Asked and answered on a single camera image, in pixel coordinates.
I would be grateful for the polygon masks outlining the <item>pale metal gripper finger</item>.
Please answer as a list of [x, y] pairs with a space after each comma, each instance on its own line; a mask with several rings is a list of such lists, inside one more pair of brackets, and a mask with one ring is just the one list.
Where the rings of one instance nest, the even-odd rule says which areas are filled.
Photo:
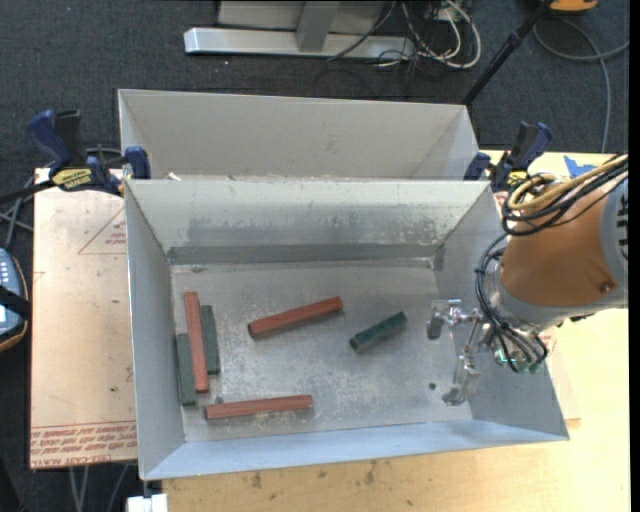
[[456, 363], [451, 388], [443, 394], [449, 406], [459, 406], [472, 399], [478, 389], [482, 371], [477, 367], [477, 327], [472, 327], [465, 343], [456, 348]]
[[480, 320], [479, 310], [472, 309], [465, 312], [461, 299], [434, 300], [431, 303], [430, 319], [426, 322], [426, 334], [429, 340], [437, 340], [441, 336], [444, 326], [452, 329], [462, 323], [477, 325]]

